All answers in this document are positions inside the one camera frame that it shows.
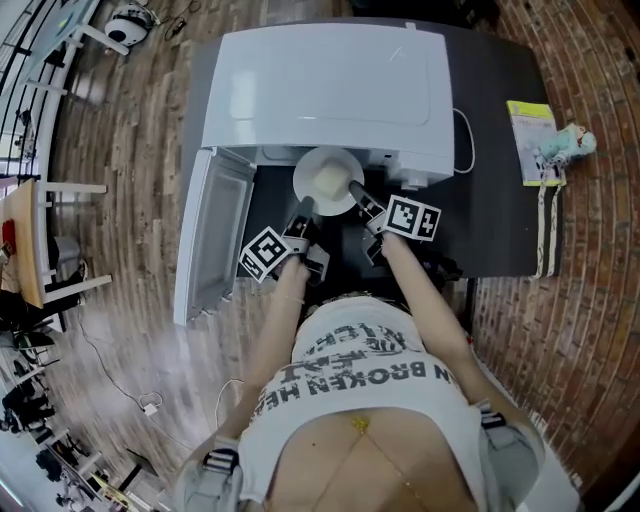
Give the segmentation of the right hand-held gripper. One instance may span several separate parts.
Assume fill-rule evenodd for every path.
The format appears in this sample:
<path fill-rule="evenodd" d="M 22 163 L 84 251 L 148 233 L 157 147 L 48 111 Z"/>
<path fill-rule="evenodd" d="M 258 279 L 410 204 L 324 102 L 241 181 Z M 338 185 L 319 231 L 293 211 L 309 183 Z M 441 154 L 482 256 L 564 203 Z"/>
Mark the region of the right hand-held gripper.
<path fill-rule="evenodd" d="M 401 195 L 391 195 L 386 206 L 380 204 L 364 186 L 352 180 L 348 186 L 364 220 L 365 256 L 373 266 L 382 266 L 383 235 L 387 232 L 418 242 L 431 242 L 437 231 L 441 209 Z"/>

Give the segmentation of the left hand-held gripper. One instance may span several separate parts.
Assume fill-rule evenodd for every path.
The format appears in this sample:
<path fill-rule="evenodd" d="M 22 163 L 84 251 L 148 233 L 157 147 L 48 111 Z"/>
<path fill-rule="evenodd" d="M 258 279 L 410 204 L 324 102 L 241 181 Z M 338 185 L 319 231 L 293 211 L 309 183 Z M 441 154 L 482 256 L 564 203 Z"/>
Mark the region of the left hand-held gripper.
<path fill-rule="evenodd" d="M 240 266 L 258 283 L 290 256 L 299 256 L 310 272 L 309 284 L 325 281 L 330 255 L 316 242 L 304 238 L 313 221 L 315 201 L 305 196 L 297 205 L 282 236 L 265 227 L 241 251 Z"/>

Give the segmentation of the white round plate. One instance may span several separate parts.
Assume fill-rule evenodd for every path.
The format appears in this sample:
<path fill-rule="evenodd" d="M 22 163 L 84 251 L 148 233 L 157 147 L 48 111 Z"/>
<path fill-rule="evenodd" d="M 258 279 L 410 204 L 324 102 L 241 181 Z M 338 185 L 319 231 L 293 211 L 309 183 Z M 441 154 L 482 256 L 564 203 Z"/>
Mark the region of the white round plate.
<path fill-rule="evenodd" d="M 327 200 L 313 190 L 312 180 L 319 171 L 322 163 L 327 159 L 337 159 L 346 165 L 351 172 L 351 180 L 365 184 L 364 171 L 350 152 L 337 147 L 318 147 L 306 153 L 298 162 L 293 175 L 293 187 L 297 198 L 301 201 L 305 196 L 310 196 L 315 201 L 313 211 L 324 217 L 341 215 L 355 205 L 355 200 L 349 193 L 338 201 Z"/>

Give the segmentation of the white microwave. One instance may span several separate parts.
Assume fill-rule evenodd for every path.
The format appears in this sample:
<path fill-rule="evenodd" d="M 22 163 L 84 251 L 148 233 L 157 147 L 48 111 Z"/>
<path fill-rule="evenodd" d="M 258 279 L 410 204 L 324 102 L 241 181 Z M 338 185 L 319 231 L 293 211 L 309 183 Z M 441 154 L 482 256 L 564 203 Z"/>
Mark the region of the white microwave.
<path fill-rule="evenodd" d="M 182 136 L 173 319 L 231 293 L 260 166 L 341 148 L 388 181 L 454 173 L 446 42 L 410 26 L 308 23 L 233 32 L 194 55 Z"/>

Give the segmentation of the person's right forearm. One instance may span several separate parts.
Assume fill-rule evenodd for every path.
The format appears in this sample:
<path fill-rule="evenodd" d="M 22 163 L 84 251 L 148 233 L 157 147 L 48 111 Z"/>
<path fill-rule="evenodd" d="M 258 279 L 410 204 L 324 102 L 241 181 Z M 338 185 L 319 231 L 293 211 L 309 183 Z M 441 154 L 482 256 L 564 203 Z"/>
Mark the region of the person's right forearm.
<path fill-rule="evenodd" d="M 386 232 L 382 253 L 410 309 L 426 350 L 445 364 L 469 402 L 477 402 L 470 385 L 479 368 L 465 331 L 409 246 Z"/>

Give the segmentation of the person's left forearm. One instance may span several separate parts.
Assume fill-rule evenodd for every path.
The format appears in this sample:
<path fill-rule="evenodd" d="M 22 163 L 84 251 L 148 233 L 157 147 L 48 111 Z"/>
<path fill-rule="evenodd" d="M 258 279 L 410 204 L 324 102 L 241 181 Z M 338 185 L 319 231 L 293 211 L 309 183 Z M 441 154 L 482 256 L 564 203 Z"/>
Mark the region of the person's left forearm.
<path fill-rule="evenodd" d="M 216 431 L 217 435 L 237 439 L 248 426 L 263 388 L 290 363 L 308 278 L 309 271 L 298 256 L 286 260 L 271 295 L 264 325 L 253 344 L 240 401 Z"/>

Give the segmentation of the person's black shorts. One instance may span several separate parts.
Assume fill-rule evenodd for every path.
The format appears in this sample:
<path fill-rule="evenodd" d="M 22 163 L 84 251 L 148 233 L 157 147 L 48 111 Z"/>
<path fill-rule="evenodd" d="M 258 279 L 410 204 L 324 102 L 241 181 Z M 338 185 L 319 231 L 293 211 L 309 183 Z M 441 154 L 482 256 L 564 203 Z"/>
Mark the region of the person's black shorts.
<path fill-rule="evenodd" d="M 302 317 L 307 318 L 320 306 L 351 297 L 373 297 L 406 313 L 410 308 L 399 285 L 390 277 L 324 283 L 309 287 L 302 306 Z"/>

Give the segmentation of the black table with white legs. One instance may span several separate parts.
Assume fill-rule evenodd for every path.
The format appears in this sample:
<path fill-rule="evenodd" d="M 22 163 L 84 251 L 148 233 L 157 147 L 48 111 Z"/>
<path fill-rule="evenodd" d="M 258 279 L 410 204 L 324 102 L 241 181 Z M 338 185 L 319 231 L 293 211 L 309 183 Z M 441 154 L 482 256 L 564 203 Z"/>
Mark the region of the black table with white legs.
<path fill-rule="evenodd" d="M 454 109 L 454 173 L 413 187 L 413 197 L 438 207 L 442 217 L 434 248 L 455 260 L 467 277 L 531 275 L 536 266 L 537 194 L 521 181 L 506 102 L 544 103 L 547 94 L 533 51 L 468 29 L 400 19 L 345 18 L 317 23 L 410 26 L 446 42 Z M 265 227 L 281 229 L 296 196 L 293 166 L 260 166 L 242 238 Z M 377 194 L 398 191 L 381 168 L 363 167 Z"/>

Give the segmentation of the person's torso in white shirt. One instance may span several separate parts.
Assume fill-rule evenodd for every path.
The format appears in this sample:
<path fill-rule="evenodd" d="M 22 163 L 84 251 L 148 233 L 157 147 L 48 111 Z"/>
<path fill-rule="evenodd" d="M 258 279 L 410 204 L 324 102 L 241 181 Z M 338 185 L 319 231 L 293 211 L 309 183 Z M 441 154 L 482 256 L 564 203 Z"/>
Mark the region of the person's torso in white shirt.
<path fill-rule="evenodd" d="M 480 456 L 481 412 L 447 366 L 421 346 L 409 315 L 371 297 L 326 304 L 301 326 L 290 364 L 261 390 L 239 441 L 240 497 L 264 501 L 289 438 L 342 411 L 398 408 L 430 418 L 479 512 L 489 512 Z"/>

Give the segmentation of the yellow-green booklet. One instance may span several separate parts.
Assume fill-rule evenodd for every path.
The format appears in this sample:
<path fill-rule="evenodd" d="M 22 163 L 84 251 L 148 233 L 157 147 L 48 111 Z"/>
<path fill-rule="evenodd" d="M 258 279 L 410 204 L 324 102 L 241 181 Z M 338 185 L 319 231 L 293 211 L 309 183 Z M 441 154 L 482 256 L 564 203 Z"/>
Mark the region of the yellow-green booklet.
<path fill-rule="evenodd" d="M 508 100 L 506 102 L 517 148 L 522 183 L 528 187 L 560 186 L 566 183 L 564 172 L 555 170 L 551 156 L 542 146 L 557 133 L 548 104 Z"/>

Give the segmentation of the black chair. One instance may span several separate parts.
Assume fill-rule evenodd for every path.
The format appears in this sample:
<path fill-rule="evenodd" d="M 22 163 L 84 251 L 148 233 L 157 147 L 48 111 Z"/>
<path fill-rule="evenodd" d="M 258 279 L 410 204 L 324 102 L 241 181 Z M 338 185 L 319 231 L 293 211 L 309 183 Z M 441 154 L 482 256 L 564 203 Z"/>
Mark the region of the black chair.
<path fill-rule="evenodd" d="M 384 17 L 473 29 L 484 21 L 495 29 L 500 8 L 495 0 L 349 0 L 360 17 Z"/>

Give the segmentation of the pale teal plush toy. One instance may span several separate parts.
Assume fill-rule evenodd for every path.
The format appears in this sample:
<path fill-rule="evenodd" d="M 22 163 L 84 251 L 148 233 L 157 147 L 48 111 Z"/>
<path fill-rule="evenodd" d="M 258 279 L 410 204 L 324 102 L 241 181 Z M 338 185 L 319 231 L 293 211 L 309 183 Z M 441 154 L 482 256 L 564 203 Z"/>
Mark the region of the pale teal plush toy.
<path fill-rule="evenodd" d="M 553 136 L 544 139 L 534 151 L 540 166 L 564 167 L 573 160 L 594 153 L 596 137 L 583 126 L 571 123 Z"/>

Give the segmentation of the white panda-faced round device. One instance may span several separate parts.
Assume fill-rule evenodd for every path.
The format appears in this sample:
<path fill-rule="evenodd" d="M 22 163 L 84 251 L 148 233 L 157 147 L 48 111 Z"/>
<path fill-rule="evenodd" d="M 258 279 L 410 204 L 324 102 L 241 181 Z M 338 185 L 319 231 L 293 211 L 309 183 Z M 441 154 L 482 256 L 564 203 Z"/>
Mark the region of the white panda-faced round device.
<path fill-rule="evenodd" d="M 139 2 L 131 1 L 113 11 L 104 31 L 112 40 L 132 47 L 142 42 L 154 26 L 152 12 Z"/>

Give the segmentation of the glass-topped table white legs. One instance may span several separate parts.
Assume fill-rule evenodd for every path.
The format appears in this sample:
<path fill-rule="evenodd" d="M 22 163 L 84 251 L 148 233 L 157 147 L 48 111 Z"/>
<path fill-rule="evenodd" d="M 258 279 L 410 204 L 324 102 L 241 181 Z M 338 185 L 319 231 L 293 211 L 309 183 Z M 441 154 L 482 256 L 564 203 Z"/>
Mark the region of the glass-topped table white legs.
<path fill-rule="evenodd" d="M 94 1 L 69 1 L 52 18 L 45 21 L 41 33 L 32 42 L 31 54 L 26 58 L 22 70 L 18 74 L 17 86 L 32 85 L 35 88 L 56 91 L 64 95 L 65 92 L 61 88 L 38 82 L 32 79 L 31 75 L 62 43 L 69 43 L 71 46 L 81 48 L 80 41 L 74 38 L 76 33 L 86 35 L 121 55 L 129 54 L 129 49 L 125 45 L 111 39 L 103 31 L 89 24 L 90 10 Z"/>

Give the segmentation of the white low platform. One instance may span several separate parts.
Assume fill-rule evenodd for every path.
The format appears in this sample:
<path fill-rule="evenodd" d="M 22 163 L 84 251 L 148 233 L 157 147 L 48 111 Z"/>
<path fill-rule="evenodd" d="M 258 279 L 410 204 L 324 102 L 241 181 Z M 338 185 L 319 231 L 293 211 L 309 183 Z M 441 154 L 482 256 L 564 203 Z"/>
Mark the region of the white low platform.
<path fill-rule="evenodd" d="M 495 377 L 475 364 L 470 387 L 480 398 L 487 512 L 577 512 L 577 491 L 554 452 Z"/>

